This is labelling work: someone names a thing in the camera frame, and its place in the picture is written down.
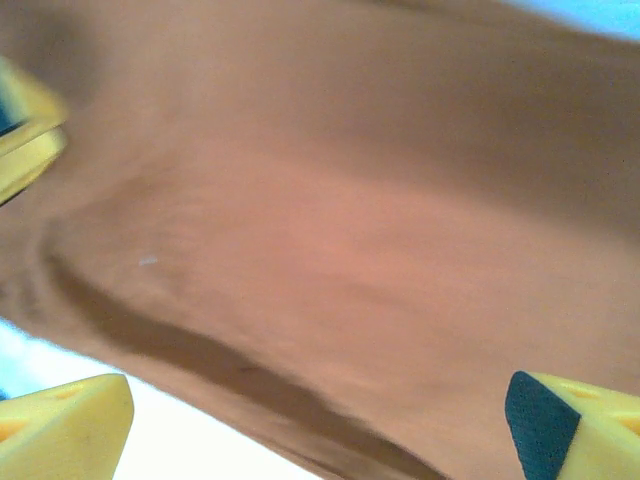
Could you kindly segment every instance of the yellow plastic piece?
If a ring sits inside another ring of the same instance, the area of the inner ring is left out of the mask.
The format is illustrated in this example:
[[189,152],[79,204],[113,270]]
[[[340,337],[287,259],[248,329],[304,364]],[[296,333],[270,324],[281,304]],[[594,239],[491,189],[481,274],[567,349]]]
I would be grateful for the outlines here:
[[67,118],[60,97],[6,60],[0,62],[3,103],[25,124],[0,136],[0,204],[38,178],[60,155]]
[[124,375],[0,402],[1,480],[111,480],[133,420]]
[[531,374],[580,415],[557,480],[640,479],[640,398]]

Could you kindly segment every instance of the brown cloth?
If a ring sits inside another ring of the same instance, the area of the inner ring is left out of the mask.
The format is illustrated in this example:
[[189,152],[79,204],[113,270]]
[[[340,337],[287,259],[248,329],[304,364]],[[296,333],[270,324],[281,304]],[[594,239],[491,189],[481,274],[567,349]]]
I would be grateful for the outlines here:
[[328,479],[522,478],[518,369],[640,393],[638,46],[481,0],[1,8],[73,110],[0,210],[20,328]]

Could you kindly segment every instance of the dark green rubber pad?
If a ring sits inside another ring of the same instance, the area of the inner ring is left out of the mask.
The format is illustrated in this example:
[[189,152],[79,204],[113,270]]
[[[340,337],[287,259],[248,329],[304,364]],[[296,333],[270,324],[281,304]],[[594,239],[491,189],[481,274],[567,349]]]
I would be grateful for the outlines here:
[[511,378],[507,423],[527,480],[556,480],[580,414],[526,372]]

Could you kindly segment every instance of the small white speck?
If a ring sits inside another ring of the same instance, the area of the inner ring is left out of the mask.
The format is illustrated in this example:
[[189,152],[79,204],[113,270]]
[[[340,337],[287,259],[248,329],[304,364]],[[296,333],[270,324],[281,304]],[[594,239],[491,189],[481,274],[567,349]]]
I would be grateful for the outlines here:
[[158,263],[158,258],[153,255],[149,255],[148,257],[142,257],[138,262],[138,265],[144,267],[145,265],[153,265],[154,263]]

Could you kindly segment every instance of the brown fabric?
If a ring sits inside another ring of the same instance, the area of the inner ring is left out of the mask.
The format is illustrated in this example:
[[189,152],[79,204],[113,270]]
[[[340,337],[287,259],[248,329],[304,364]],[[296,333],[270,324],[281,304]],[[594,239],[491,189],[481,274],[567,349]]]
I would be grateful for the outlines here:
[[521,478],[517,369],[640,393],[639,49],[391,3],[3,6],[73,115],[0,313],[325,478]]

